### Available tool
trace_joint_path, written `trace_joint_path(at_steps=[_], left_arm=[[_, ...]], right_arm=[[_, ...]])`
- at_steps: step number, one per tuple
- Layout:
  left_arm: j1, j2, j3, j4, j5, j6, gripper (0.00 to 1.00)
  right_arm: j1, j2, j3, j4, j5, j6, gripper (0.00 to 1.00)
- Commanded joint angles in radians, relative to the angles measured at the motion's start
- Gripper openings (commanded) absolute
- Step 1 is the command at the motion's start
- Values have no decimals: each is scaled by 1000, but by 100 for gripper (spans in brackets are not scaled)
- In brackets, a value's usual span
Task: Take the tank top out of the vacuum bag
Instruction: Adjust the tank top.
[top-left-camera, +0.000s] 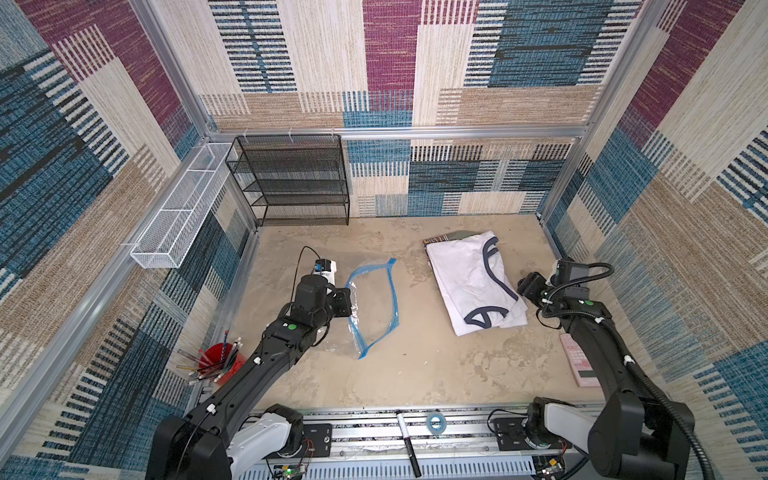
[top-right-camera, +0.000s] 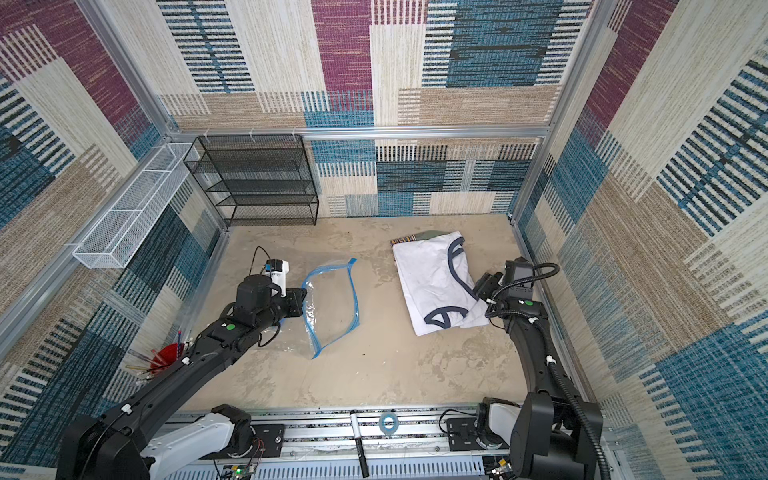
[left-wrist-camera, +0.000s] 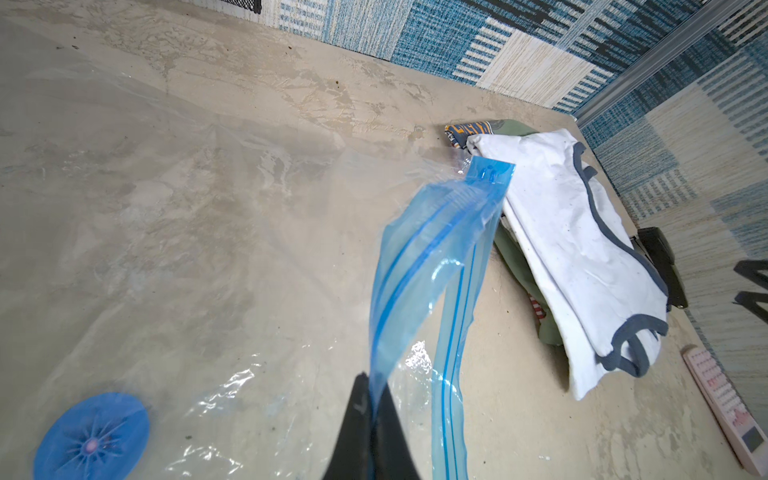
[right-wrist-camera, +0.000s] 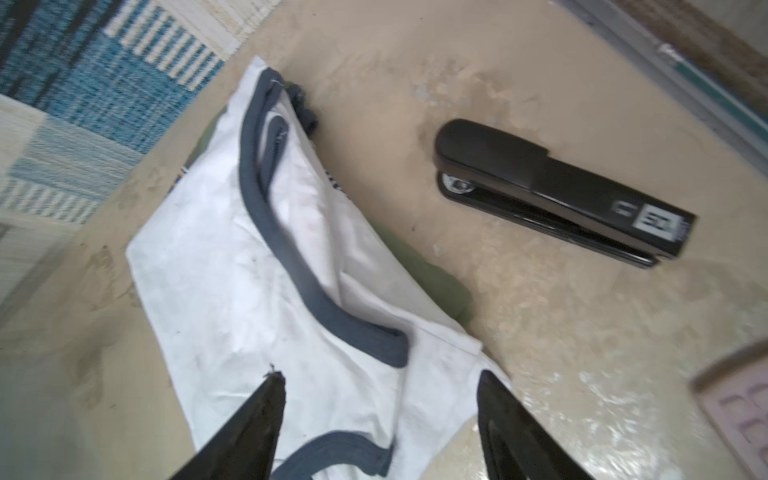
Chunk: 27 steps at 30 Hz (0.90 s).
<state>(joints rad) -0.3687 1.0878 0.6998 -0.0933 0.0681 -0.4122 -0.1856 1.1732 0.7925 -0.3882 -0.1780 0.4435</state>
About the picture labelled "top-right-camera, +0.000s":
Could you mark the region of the clear vacuum bag blue zipper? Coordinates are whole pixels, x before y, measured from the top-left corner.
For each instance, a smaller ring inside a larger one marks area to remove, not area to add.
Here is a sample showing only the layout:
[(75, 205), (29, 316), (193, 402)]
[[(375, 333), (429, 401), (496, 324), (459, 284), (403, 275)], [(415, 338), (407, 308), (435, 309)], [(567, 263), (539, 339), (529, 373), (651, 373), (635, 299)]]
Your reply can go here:
[(315, 359), (360, 325), (360, 306), (353, 280), (356, 258), (312, 270), (302, 283), (307, 292), (303, 322)]

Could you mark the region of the white tank top navy trim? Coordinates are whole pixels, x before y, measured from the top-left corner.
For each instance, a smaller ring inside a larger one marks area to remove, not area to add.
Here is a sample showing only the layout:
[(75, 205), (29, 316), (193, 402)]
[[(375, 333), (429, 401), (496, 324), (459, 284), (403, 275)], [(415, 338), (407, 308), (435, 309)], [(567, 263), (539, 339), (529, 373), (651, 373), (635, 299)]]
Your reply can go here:
[(487, 304), (474, 293), (465, 239), (454, 231), (427, 240), (397, 243), (393, 255), (417, 336), (489, 324)]

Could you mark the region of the green garment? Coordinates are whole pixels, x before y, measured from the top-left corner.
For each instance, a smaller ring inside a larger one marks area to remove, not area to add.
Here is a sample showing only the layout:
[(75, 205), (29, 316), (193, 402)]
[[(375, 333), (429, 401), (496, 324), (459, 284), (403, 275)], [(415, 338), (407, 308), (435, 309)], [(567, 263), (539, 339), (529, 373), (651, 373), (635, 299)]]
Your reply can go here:
[(390, 241), (391, 245), (396, 245), (399, 243), (407, 243), (407, 242), (414, 242), (414, 241), (423, 241), (423, 240), (430, 240), (435, 237), (439, 237), (442, 235), (446, 235), (446, 232), (444, 231), (438, 231), (438, 230), (428, 230), (428, 231), (422, 231), (415, 234), (410, 234), (406, 236), (402, 236), (399, 238), (392, 239)]

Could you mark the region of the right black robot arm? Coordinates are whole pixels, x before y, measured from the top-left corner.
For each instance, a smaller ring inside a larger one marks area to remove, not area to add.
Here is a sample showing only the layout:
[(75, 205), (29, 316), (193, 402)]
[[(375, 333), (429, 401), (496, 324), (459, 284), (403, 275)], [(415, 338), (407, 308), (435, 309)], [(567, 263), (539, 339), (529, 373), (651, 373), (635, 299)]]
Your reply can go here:
[(502, 440), (509, 446), (517, 479), (609, 479), (600, 407), (582, 395), (566, 373), (546, 308), (533, 299), (535, 283), (559, 271), (555, 263), (533, 264), (519, 257), (506, 261), (502, 272), (484, 274), (474, 287), (486, 302), (486, 318), (503, 321), (528, 389), (518, 407), (486, 398), (476, 429), (483, 440)]

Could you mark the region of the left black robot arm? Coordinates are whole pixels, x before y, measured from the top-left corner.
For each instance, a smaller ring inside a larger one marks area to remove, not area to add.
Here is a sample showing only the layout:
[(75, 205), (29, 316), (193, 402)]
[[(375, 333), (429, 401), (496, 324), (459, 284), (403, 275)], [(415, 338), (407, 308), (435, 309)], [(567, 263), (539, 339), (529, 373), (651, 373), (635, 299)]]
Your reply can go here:
[(265, 275), (246, 277), (236, 301), (200, 333), (181, 359), (118, 407), (82, 416), (65, 430), (58, 479), (148, 479), (158, 464), (141, 454), (159, 428), (208, 381), (235, 363), (261, 333), (303, 315), (304, 288), (286, 292)]

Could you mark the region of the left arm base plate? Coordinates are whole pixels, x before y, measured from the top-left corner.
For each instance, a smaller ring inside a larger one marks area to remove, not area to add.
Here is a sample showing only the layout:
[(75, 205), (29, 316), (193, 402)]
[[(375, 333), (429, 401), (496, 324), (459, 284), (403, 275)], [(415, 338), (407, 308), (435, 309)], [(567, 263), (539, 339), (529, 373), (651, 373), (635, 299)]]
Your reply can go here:
[(251, 437), (243, 452), (216, 452), (204, 456), (203, 460), (278, 458), (282, 453), (285, 430), (285, 424), (252, 424)]

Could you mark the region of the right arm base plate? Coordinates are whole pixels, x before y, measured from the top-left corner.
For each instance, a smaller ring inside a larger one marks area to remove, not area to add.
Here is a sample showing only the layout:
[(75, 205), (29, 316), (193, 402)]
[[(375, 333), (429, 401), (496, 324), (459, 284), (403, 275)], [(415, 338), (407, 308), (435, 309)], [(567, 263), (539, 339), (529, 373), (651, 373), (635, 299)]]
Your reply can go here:
[(479, 450), (505, 450), (506, 442), (495, 442), (481, 437), (475, 429), (475, 421), (469, 417), (450, 417), (443, 421), (451, 452)]

